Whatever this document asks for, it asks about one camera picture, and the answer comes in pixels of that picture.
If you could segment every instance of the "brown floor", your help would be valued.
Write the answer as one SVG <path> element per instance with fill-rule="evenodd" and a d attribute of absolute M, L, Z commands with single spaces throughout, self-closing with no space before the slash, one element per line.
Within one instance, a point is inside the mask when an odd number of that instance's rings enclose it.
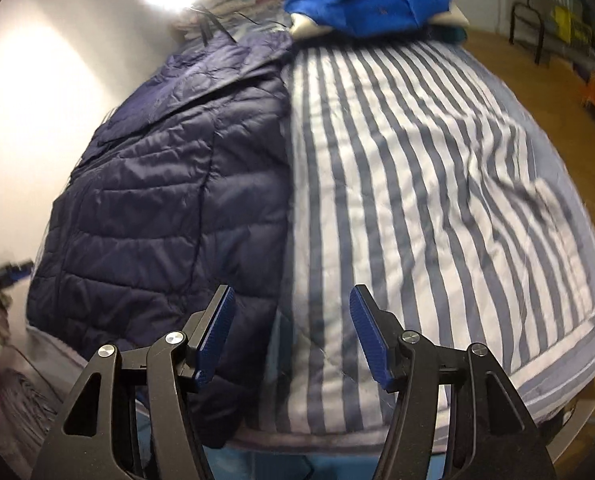
<path fill-rule="evenodd" d="M 546 131 L 595 224 L 595 119 L 581 106 L 582 79 L 556 57 L 549 66 L 536 66 L 527 50 L 494 34 L 469 31 L 466 49 L 509 86 Z M 594 439 L 595 426 L 586 425 L 556 463 L 558 473 L 571 471 Z"/>

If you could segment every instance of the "quilted jacket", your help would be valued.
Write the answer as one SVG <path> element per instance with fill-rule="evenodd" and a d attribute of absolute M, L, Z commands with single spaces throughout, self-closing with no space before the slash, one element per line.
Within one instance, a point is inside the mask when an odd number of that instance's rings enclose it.
<path fill-rule="evenodd" d="M 284 266 L 290 36 L 224 35 L 171 56 L 100 126 L 54 202 L 31 325 L 86 359 L 151 345 L 221 283 L 237 313 L 213 380 L 190 399 L 221 447 L 256 397 Z"/>

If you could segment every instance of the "blue folded garment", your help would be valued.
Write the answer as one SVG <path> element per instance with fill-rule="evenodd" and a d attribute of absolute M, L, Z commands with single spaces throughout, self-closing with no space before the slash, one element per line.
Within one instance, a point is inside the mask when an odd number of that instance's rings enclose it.
<path fill-rule="evenodd" d="M 355 38 L 369 38 L 421 28 L 450 0 L 285 0 L 284 10 L 305 14 Z"/>

